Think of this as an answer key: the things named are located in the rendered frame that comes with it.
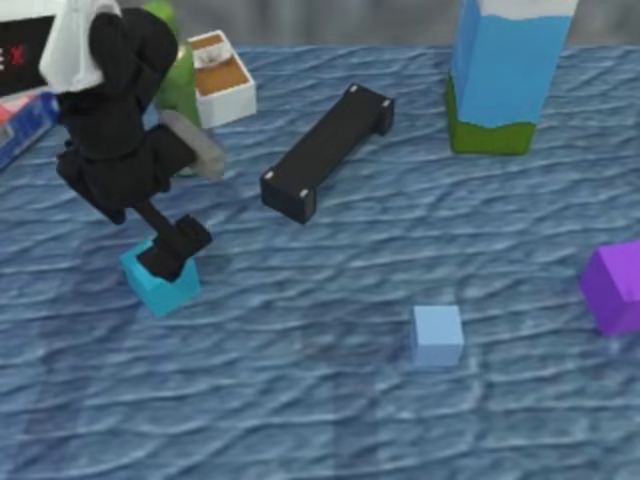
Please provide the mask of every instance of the blue cube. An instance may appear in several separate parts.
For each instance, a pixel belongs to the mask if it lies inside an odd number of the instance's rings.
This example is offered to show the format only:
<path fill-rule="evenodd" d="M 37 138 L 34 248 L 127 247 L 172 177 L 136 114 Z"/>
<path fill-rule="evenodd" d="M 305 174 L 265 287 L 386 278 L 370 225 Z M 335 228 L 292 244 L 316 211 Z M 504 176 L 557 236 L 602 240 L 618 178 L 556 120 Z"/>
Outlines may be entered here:
<path fill-rule="evenodd" d="M 412 353 L 417 367 L 453 367 L 460 362 L 464 333 L 460 309 L 455 305 L 413 308 Z"/>
<path fill-rule="evenodd" d="M 164 317 L 200 293 L 200 279 L 193 258 L 187 261 L 182 274 L 173 283 L 151 275 L 137 259 L 137 255 L 151 245 L 151 240 L 137 245 L 120 256 L 120 263 L 132 290 L 156 317 Z"/>

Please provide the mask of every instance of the toy figure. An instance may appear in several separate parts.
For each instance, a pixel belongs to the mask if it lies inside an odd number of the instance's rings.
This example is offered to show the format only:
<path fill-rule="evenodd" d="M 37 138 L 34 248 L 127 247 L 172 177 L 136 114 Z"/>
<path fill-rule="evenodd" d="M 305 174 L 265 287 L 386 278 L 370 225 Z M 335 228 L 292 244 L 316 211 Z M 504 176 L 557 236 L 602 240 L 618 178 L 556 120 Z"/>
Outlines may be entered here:
<path fill-rule="evenodd" d="M 115 0 L 63 0 L 40 61 L 70 136 L 58 174 L 116 225 L 133 208 L 157 232 L 138 261 L 169 282 L 212 242 L 195 218 L 172 224 L 150 200 L 198 160 L 168 126 L 145 131 L 143 125 L 177 54 L 169 26 L 143 9 L 121 10 Z"/>

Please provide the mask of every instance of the purple block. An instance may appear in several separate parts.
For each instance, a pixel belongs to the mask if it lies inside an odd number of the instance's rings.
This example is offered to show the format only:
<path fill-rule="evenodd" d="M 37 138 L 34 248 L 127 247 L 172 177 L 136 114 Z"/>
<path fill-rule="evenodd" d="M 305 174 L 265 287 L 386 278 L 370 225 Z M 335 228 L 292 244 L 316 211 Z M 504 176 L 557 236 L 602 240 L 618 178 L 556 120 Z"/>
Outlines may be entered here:
<path fill-rule="evenodd" d="M 640 242 L 597 248 L 580 288 L 603 334 L 640 330 Z"/>

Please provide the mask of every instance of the blue gray surface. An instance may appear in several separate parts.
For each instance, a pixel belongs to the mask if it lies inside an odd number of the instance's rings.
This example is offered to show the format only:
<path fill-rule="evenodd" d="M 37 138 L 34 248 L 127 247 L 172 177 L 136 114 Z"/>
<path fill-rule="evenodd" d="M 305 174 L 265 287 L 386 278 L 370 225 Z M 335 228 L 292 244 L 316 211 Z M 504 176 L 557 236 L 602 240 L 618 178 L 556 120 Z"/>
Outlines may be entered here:
<path fill-rule="evenodd" d="M 640 341 L 597 334 L 577 277 L 640 235 L 640 50 L 570 51 L 524 158 L 452 157 L 450 52 L 243 52 L 259 115 L 226 180 L 160 202 L 216 234 L 205 293 L 156 320 L 117 228 L 54 174 L 49 134 L 0 177 L 2 480 L 637 480 Z M 363 82 L 397 121 L 300 227 L 258 177 Z M 415 304 L 461 306 L 452 372 L 410 367 Z"/>

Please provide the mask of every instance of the black block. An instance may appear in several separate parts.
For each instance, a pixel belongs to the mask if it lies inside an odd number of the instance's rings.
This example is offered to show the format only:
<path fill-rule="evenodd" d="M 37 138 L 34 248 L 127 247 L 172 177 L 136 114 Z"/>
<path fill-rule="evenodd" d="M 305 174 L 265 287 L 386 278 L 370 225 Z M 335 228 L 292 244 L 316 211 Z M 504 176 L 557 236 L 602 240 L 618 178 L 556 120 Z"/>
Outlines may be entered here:
<path fill-rule="evenodd" d="M 316 191 L 342 160 L 372 133 L 393 125 L 394 101 L 351 85 L 320 121 L 260 179 L 262 202 L 299 223 L 316 211 Z"/>

